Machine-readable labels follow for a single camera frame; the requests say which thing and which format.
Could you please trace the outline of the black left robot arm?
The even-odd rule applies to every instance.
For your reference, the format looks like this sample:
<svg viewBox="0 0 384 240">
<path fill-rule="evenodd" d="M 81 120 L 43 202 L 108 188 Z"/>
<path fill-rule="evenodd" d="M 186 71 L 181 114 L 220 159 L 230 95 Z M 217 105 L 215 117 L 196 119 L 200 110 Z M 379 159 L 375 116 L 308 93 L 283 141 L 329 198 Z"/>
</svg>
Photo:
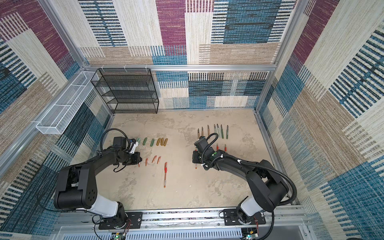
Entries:
<svg viewBox="0 0 384 240">
<path fill-rule="evenodd" d="M 96 176 L 114 165 L 131 166 L 142 161 L 135 139 L 115 137 L 113 145 L 97 156 L 61 169 L 57 177 L 54 206 L 58 210 L 86 211 L 101 217 L 102 229 L 121 229 L 128 224 L 124 206 L 98 193 Z"/>
</svg>

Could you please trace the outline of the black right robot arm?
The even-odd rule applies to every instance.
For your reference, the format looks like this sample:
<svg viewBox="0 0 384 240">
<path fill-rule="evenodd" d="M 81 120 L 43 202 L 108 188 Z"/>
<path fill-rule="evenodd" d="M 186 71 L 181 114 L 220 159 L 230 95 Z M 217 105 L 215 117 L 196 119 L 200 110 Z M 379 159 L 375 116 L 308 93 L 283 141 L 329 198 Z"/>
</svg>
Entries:
<svg viewBox="0 0 384 240">
<path fill-rule="evenodd" d="M 289 202 L 283 199 L 293 182 L 285 174 L 276 170 L 269 161 L 250 162 L 223 150 L 214 150 L 212 145 L 218 139 L 218 134 L 211 136 L 215 136 L 211 143 L 205 137 L 200 137 L 194 143 L 196 149 L 193 151 L 192 161 L 194 164 L 201 164 L 206 171 L 214 169 L 228 172 L 248 183 L 252 195 L 241 201 L 236 208 L 236 216 L 241 224 L 250 224 L 256 213 L 272 213 L 277 206 Z"/>
</svg>

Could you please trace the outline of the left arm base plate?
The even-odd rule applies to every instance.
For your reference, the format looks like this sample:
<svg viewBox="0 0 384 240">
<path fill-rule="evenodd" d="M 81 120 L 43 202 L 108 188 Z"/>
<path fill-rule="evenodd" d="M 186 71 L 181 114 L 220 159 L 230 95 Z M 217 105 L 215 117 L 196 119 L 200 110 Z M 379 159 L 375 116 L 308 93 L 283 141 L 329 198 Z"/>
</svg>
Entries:
<svg viewBox="0 0 384 240">
<path fill-rule="evenodd" d="M 126 212 L 122 217 L 102 219 L 99 230 L 139 229 L 142 224 L 143 212 Z"/>
</svg>

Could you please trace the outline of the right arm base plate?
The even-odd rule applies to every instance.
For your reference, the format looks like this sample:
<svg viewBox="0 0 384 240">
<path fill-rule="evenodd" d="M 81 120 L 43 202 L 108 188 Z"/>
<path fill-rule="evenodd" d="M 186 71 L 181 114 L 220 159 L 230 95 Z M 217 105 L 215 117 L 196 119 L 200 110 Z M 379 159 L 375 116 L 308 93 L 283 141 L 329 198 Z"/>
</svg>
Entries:
<svg viewBox="0 0 384 240">
<path fill-rule="evenodd" d="M 226 226 L 266 224 L 264 214 L 261 212 L 248 216 L 240 209 L 224 209 L 220 211 L 219 217 L 224 219 Z"/>
</svg>

